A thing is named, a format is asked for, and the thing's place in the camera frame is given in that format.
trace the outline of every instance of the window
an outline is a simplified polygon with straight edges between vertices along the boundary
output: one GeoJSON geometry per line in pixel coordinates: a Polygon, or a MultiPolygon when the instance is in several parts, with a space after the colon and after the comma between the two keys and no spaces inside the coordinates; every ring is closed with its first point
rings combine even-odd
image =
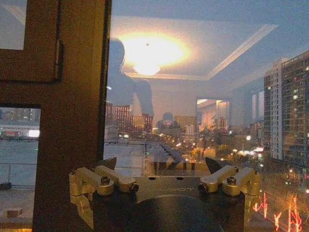
{"type": "Polygon", "coordinates": [[[59,0],[1,1],[0,81],[52,82],[59,78],[58,6],[59,0]]]}
{"type": "Polygon", "coordinates": [[[0,222],[18,217],[31,225],[40,115],[38,108],[0,107],[0,222]]]}
{"type": "Polygon", "coordinates": [[[285,182],[286,175],[297,182],[288,166],[296,165],[294,133],[301,128],[293,100],[305,84],[296,76],[297,60],[309,57],[305,6],[137,2],[112,6],[104,157],[116,155],[117,171],[137,176],[207,175],[206,157],[249,165],[268,177],[261,191],[282,200],[277,208],[270,204],[279,213],[285,197],[300,191],[285,182]],[[295,12],[295,20],[284,17],[295,12]],[[258,146],[267,147],[262,159],[243,156],[258,146]]]}

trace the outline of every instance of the distant building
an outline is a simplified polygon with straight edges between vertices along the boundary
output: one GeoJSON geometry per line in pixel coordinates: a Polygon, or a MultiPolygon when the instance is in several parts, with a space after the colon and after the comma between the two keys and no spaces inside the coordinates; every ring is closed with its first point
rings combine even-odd
{"type": "Polygon", "coordinates": [[[264,78],[264,145],[265,154],[282,159],[282,58],[273,63],[273,68],[264,78]]]}
{"type": "Polygon", "coordinates": [[[193,132],[197,127],[197,117],[196,116],[175,116],[175,122],[180,126],[181,130],[186,131],[187,126],[193,125],[193,132]]]}
{"type": "Polygon", "coordinates": [[[283,157],[309,165],[309,51],[282,63],[283,157]]]}
{"type": "Polygon", "coordinates": [[[112,103],[106,103],[105,125],[111,125],[113,123],[114,123],[114,118],[113,118],[112,103]]]}
{"type": "Polygon", "coordinates": [[[117,127],[114,125],[105,126],[104,129],[104,141],[105,142],[112,142],[117,140],[118,138],[118,130],[117,127]]]}
{"type": "Polygon", "coordinates": [[[129,131],[130,105],[115,106],[115,121],[119,132],[129,131]]]}
{"type": "Polygon", "coordinates": [[[3,113],[3,120],[6,121],[33,121],[39,122],[41,117],[40,109],[12,108],[3,113]]]}
{"type": "Polygon", "coordinates": [[[141,116],[131,116],[129,105],[106,104],[105,125],[116,126],[119,132],[126,132],[130,137],[150,134],[153,129],[153,116],[142,114],[141,116]]]}

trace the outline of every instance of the railing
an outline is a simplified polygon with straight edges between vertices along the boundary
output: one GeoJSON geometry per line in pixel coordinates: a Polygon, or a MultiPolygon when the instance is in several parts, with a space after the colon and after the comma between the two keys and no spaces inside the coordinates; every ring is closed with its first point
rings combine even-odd
{"type": "Polygon", "coordinates": [[[35,187],[36,163],[0,163],[0,183],[11,182],[12,187],[35,187]]]}

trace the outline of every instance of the screw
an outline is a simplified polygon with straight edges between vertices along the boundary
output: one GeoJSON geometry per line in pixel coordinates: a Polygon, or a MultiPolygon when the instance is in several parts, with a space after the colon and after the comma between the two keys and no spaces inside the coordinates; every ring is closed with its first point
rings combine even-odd
{"type": "Polygon", "coordinates": [[[110,183],[110,179],[108,176],[103,176],[101,178],[101,185],[109,185],[109,183],[110,183]]]}
{"type": "Polygon", "coordinates": [[[204,183],[200,183],[197,187],[197,189],[200,191],[200,192],[207,192],[208,191],[208,187],[204,184],[204,183]]]}
{"type": "Polygon", "coordinates": [[[229,185],[235,185],[236,184],[236,179],[233,176],[230,176],[226,179],[227,183],[229,185]]]}
{"type": "Polygon", "coordinates": [[[137,192],[139,190],[139,186],[137,184],[133,184],[130,188],[130,192],[137,192]]]}

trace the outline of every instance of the city lights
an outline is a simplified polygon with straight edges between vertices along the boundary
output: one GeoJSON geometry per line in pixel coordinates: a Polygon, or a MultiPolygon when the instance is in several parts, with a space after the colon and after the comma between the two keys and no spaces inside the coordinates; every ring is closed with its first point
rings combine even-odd
{"type": "Polygon", "coordinates": [[[32,138],[38,138],[40,136],[39,130],[29,130],[28,136],[32,138]]]}

